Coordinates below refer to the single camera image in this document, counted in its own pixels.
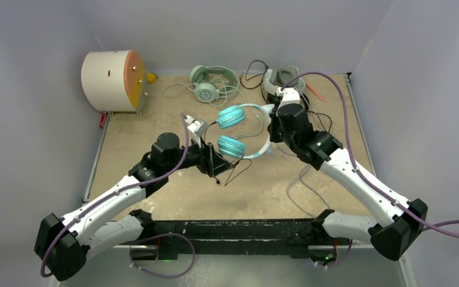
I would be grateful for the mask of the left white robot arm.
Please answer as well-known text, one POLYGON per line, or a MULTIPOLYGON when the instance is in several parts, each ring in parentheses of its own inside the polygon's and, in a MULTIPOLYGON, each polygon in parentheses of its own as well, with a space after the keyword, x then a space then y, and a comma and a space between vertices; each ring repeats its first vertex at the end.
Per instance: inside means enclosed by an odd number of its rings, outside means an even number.
POLYGON ((112 188, 73 212, 44 217, 34 245, 41 259, 40 275, 67 280, 92 255, 125 242, 125 234, 130 241, 141 245, 151 242, 153 226, 140 222, 136 215, 113 224, 109 221, 158 191, 179 169, 196 167, 202 174, 214 178, 233 168, 227 158, 239 158, 244 148, 230 148, 226 140, 223 136, 212 145, 199 138, 182 146, 176 134, 163 133, 152 144, 150 152, 112 188))

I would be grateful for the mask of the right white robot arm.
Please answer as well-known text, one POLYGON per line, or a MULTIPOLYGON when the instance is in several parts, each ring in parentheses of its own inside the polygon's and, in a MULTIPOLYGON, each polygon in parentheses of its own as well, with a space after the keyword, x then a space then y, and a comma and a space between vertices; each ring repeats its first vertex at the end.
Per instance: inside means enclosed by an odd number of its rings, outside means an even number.
POLYGON ((306 110, 290 103, 272 109, 268 132, 272 142, 283 142, 304 163, 335 180, 370 212, 370 216, 322 212, 312 226, 313 239, 326 243, 343 237, 371 244, 387 259, 399 260, 422 233, 428 206, 410 200, 383 184, 351 157, 328 132, 314 130, 306 110))

